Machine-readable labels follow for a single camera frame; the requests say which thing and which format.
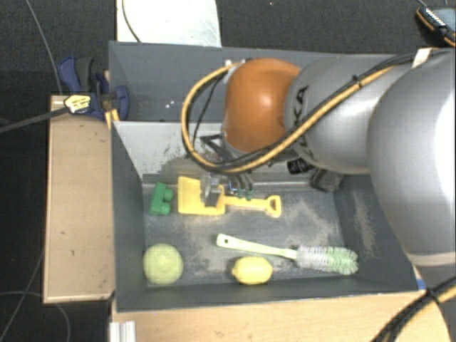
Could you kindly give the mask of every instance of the black floor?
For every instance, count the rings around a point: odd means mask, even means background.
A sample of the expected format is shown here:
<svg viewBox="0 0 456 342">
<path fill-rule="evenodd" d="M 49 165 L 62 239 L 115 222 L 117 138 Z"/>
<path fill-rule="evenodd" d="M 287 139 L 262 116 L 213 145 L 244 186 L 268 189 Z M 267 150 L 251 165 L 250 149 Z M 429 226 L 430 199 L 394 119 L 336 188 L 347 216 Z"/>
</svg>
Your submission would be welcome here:
<svg viewBox="0 0 456 342">
<path fill-rule="evenodd" d="M 108 67 L 107 42 L 115 38 L 115 0 L 29 1 L 56 61 L 71 54 L 92 56 L 94 71 Z M 225 46 L 405 53 L 434 41 L 414 18 L 415 0 L 217 0 L 217 4 Z M 24 0 L 0 0 L 0 125 L 4 118 L 21 120 L 44 113 L 56 90 Z M 46 131 L 46 124 L 40 123 L 0 135 L 0 293 L 24 290 L 43 247 Z M 41 290 L 41 275 L 31 290 Z M 19 299 L 0 294 L 0 336 Z M 65 310 L 71 341 L 107 338 L 106 302 L 66 304 Z M 58 310 L 27 296 L 4 341 L 65 338 L 65 321 Z"/>
</svg>

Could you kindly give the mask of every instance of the gray bin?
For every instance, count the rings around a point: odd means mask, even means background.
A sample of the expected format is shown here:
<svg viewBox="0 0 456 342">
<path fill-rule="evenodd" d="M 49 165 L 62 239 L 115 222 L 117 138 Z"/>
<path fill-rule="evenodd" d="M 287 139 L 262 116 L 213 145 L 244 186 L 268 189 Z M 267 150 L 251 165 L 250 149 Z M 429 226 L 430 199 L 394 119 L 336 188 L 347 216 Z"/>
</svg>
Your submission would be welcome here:
<svg viewBox="0 0 456 342">
<path fill-rule="evenodd" d="M 256 184 L 255 196 L 281 195 L 284 211 L 278 219 L 261 212 L 230 208 L 219 217 L 181 215 L 177 213 L 175 202 L 170 216 L 151 217 L 147 214 L 150 195 L 157 181 L 177 190 L 179 175 L 198 177 L 201 173 L 185 157 L 180 124 L 176 119 L 182 96 L 206 73 L 203 71 L 222 65 L 226 55 L 286 59 L 288 54 L 295 63 L 300 60 L 299 55 L 306 55 L 237 49 L 206 49 L 200 55 L 198 52 L 202 48 L 195 47 L 110 45 L 112 83 L 126 85 L 134 100 L 130 121 L 114 123 L 112 130 L 118 311 L 226 306 L 416 290 L 413 268 L 384 217 L 367 176 L 346 177 L 336 192 L 325 193 L 310 187 L 307 175 L 289 175 L 283 164 L 259 169 L 252 175 Z M 148 66 L 144 58 L 147 55 L 150 55 Z M 154 62 L 153 58 L 158 56 L 161 61 Z M 193 61 L 201 72 L 187 75 L 182 71 L 183 76 L 157 73 L 170 73 L 175 66 L 180 67 L 181 72 L 182 66 L 191 66 L 189 57 L 201 60 Z M 308 64 L 315 57 L 318 53 L 303 59 Z M 131 71 L 135 59 L 139 60 L 136 63 L 141 63 L 136 68 L 140 71 L 137 75 Z M 167 96 L 167 86 L 174 87 L 171 96 Z M 223 90 L 221 85 L 220 92 L 214 97 L 209 116 L 214 123 L 204 123 L 201 133 L 213 133 L 219 129 L 217 120 L 222 112 L 219 106 Z M 177 100 L 172 115 L 165 107 L 170 100 Z M 146 120 L 146 117 L 150 122 L 135 121 Z M 240 285 L 230 276 L 229 270 L 236 258 L 249 253 L 217 247 L 215 237 L 218 233 L 282 248 L 300 244 L 347 246 L 359 255 L 359 272 L 351 276 L 319 273 L 299 269 L 288 259 L 266 256 L 274 265 L 272 280 L 265 285 Z M 173 285 L 153 285 L 143 274 L 144 251 L 159 242 L 177 247 L 184 259 L 182 278 Z"/>
</svg>

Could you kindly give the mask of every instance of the brush bristles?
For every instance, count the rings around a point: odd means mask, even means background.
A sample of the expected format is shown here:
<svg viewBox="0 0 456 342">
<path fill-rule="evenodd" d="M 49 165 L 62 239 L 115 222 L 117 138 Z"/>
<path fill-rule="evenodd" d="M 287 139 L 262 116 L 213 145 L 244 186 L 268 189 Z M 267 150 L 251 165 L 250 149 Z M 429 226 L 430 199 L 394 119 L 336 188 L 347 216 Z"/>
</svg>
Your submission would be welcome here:
<svg viewBox="0 0 456 342">
<path fill-rule="evenodd" d="M 358 255 L 343 247 L 299 247 L 296 264 L 302 269 L 351 275 L 358 271 Z"/>
</svg>

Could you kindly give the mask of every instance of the wooden table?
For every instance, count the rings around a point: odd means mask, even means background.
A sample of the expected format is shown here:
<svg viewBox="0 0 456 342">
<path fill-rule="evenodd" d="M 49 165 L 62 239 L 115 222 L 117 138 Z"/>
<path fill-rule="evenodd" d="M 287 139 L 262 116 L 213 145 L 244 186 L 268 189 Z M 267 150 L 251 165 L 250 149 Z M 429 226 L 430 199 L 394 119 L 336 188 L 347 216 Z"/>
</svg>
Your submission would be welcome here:
<svg viewBox="0 0 456 342">
<path fill-rule="evenodd" d="M 53 97 L 53 109 L 62 97 Z M 105 123 L 62 115 L 51 121 L 44 302 L 108 299 L 114 283 L 109 132 Z M 135 321 L 137 342 L 369 341 L 422 291 L 169 311 L 116 313 Z M 449 341 L 431 305 L 398 341 Z"/>
</svg>

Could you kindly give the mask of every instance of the blue clamp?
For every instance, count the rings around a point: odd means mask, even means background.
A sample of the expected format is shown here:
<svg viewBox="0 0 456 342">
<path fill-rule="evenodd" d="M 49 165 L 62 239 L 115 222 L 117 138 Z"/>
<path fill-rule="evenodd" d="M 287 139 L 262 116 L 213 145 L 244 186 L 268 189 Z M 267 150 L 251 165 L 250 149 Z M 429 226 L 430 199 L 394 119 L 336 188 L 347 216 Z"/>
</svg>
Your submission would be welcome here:
<svg viewBox="0 0 456 342">
<path fill-rule="evenodd" d="M 96 89 L 93 90 L 91 81 L 92 62 L 91 57 L 76 58 L 69 56 L 58 64 L 58 75 L 62 82 L 68 86 L 72 95 L 84 93 L 84 95 L 90 96 L 90 107 L 80 113 L 104 120 L 106 109 L 103 103 L 108 101 L 108 108 L 116 108 L 120 120 L 125 120 L 130 108 L 127 88 L 119 85 L 115 87 L 114 93 L 109 93 L 109 82 L 102 74 L 97 73 L 95 75 Z"/>
</svg>

